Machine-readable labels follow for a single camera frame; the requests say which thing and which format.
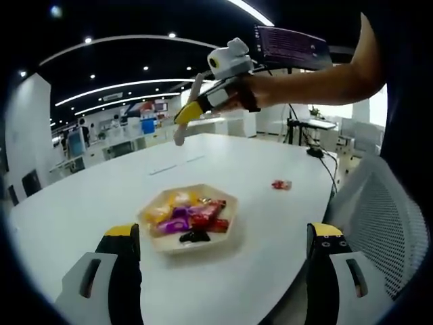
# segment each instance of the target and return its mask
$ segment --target floor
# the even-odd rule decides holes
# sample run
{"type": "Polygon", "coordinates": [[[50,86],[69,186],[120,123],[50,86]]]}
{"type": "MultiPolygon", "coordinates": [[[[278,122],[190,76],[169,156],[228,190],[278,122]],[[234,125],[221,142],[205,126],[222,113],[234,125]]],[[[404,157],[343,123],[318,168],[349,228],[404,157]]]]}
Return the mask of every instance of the floor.
{"type": "MultiPolygon", "coordinates": [[[[255,139],[277,142],[279,138],[277,135],[258,134],[255,139]]],[[[339,166],[336,171],[335,181],[339,190],[347,180],[348,175],[358,166],[360,159],[351,158],[348,154],[339,154],[338,160],[339,166]]],[[[305,269],[299,272],[279,305],[260,325],[303,325],[305,323],[307,310],[305,273],[305,269]]]]}

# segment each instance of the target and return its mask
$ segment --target blue container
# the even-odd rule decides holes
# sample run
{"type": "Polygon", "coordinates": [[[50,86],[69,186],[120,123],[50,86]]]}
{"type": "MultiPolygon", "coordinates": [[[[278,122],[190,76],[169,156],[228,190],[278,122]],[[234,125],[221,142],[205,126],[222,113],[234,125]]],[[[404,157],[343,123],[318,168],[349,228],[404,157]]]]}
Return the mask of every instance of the blue container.
{"type": "Polygon", "coordinates": [[[155,132],[155,119],[154,118],[146,118],[141,121],[141,129],[144,134],[155,132]]]}

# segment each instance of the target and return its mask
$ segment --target table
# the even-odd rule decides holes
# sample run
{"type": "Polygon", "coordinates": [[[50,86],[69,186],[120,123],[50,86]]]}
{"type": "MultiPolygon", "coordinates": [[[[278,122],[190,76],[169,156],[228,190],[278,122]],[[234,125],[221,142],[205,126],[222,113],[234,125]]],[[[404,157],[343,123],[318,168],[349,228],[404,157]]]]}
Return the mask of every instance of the table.
{"type": "MultiPolygon", "coordinates": [[[[330,170],[334,161],[324,157],[330,170]]],[[[259,323],[306,259],[306,225],[323,220],[332,188],[305,148],[226,135],[188,137],[85,169],[12,209],[12,240],[30,279],[49,301],[64,274],[104,232],[137,220],[159,191],[207,183],[238,197],[230,243],[166,257],[141,237],[141,312],[152,325],[259,323]],[[289,191],[271,189],[288,179],[289,191]]]]}

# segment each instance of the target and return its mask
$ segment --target hexagonal plate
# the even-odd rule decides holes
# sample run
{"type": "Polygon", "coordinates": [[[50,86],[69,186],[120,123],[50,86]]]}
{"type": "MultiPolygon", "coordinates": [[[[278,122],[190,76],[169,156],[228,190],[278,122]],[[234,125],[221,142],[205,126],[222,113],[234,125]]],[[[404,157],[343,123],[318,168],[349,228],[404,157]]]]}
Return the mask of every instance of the hexagonal plate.
{"type": "Polygon", "coordinates": [[[193,186],[186,186],[184,188],[173,188],[170,190],[162,191],[144,209],[140,211],[138,215],[138,219],[141,225],[141,229],[145,229],[143,233],[146,233],[149,236],[157,252],[166,253],[166,254],[177,254],[177,253],[184,253],[188,251],[194,251],[197,249],[214,246],[216,244],[220,244],[226,241],[229,238],[230,233],[233,229],[235,217],[237,214],[237,206],[238,206],[237,198],[235,198],[234,196],[228,195],[206,184],[198,184],[193,186]],[[208,235],[210,237],[210,242],[181,243],[179,242],[179,237],[182,236],[184,232],[173,234],[173,235],[167,235],[159,238],[153,237],[149,233],[149,227],[147,226],[147,223],[143,218],[144,214],[152,208],[161,207],[162,205],[167,203],[168,198],[172,193],[188,192],[188,191],[196,192],[200,196],[212,198],[214,200],[227,201],[227,206],[219,215],[221,219],[227,219],[230,222],[229,229],[227,230],[227,232],[225,234],[216,234],[216,233],[208,232],[208,235]]]}

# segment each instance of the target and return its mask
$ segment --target human arm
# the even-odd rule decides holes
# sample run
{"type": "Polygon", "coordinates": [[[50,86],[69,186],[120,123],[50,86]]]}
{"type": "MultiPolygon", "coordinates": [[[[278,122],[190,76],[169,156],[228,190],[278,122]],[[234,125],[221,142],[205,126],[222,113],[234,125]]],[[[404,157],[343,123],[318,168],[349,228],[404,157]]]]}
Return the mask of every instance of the human arm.
{"type": "Polygon", "coordinates": [[[253,76],[247,83],[259,107],[275,104],[344,105],[375,94],[384,84],[380,52],[368,19],[361,14],[361,34],[352,62],[313,73],[253,76]]]}

